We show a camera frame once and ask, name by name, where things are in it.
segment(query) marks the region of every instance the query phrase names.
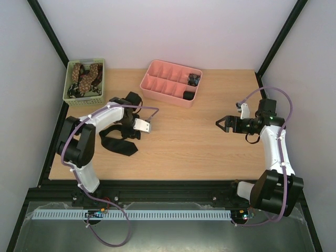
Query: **light green woven basket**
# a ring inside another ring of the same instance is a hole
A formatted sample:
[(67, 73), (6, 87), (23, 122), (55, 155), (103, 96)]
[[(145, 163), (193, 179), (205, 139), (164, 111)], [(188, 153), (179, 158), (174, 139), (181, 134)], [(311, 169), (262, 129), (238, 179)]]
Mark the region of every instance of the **light green woven basket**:
[[(97, 86), (101, 90), (100, 96), (89, 96), (95, 94), (93, 92), (88, 92), (86, 95), (88, 97), (81, 97), (81, 98), (68, 98), (67, 92), (69, 87), (72, 85), (71, 74), (73, 70), (73, 66), (76, 63), (81, 63), (84, 65), (85, 69), (89, 69), (90, 65), (93, 63), (102, 63), (103, 64), (103, 78), (101, 83)], [(63, 91), (63, 101), (65, 101), (69, 106), (84, 106), (84, 105), (93, 105), (93, 104), (104, 104), (105, 99), (105, 61), (104, 59), (81, 59), (81, 60), (71, 60), (68, 62), (67, 67), (67, 75), (65, 77), (65, 84), (64, 84), (64, 91)]]

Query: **white wall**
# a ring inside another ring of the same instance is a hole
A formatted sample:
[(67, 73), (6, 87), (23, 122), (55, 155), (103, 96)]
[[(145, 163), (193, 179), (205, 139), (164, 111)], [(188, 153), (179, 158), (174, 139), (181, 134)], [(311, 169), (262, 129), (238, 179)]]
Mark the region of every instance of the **white wall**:
[[(324, 251), (334, 251), (336, 224), (335, 10), (335, 1), (308, 1), (263, 78), (293, 99), (287, 146)], [(285, 99), (270, 94), (286, 116)]]
[(25, 0), (0, 8), (0, 251), (35, 187), (62, 102), (65, 68)]
[(261, 66), (296, 0), (40, 0), (69, 59), (109, 68), (162, 59), (203, 69)]

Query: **wooden table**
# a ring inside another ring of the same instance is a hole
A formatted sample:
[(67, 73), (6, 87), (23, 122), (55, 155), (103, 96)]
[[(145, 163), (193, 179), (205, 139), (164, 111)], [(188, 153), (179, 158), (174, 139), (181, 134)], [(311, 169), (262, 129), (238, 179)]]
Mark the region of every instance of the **wooden table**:
[[(107, 70), (106, 101), (130, 92), (142, 96), (139, 84), (146, 70)], [(101, 180), (233, 180), (258, 179), (265, 170), (263, 144), (251, 145), (243, 134), (225, 133), (215, 121), (236, 115), (235, 103), (258, 88), (252, 70), (204, 70), (195, 102), (185, 109), (143, 98), (144, 106), (160, 108), (152, 132), (133, 141), (132, 156), (104, 149), (96, 137), (93, 167)], [(248, 100), (251, 116), (261, 99)], [(70, 107), (68, 116), (85, 116), (101, 106)], [(152, 111), (142, 110), (146, 119)], [(55, 155), (49, 179), (72, 180), (73, 174)]]

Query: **gray floor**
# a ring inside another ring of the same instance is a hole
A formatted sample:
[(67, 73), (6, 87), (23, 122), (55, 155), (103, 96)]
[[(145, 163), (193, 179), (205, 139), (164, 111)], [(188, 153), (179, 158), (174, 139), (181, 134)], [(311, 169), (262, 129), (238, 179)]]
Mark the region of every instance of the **gray floor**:
[[(133, 204), (129, 209), (167, 209), (167, 206), (170, 209), (200, 208), (197, 204)], [(100, 244), (81, 220), (27, 218), (15, 251), (314, 251), (302, 218), (295, 209), (292, 217), (261, 227), (235, 227), (230, 222), (218, 221), (132, 221), (132, 238), (120, 248)], [(264, 219), (263, 213), (258, 212), (249, 222)], [(101, 221), (94, 228), (110, 243), (123, 241), (127, 233), (125, 221)]]

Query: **pink divided organizer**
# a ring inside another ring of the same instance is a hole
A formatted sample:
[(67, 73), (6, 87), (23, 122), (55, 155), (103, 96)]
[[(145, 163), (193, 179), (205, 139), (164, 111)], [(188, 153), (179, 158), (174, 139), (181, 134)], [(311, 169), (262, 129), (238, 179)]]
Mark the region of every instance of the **pink divided organizer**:
[[(189, 74), (192, 73), (201, 77), (196, 87), (187, 85)], [(201, 79), (202, 71), (198, 69), (153, 60), (141, 81), (140, 88), (146, 98), (190, 108), (196, 98)], [(194, 98), (183, 99), (184, 91), (194, 92)]]

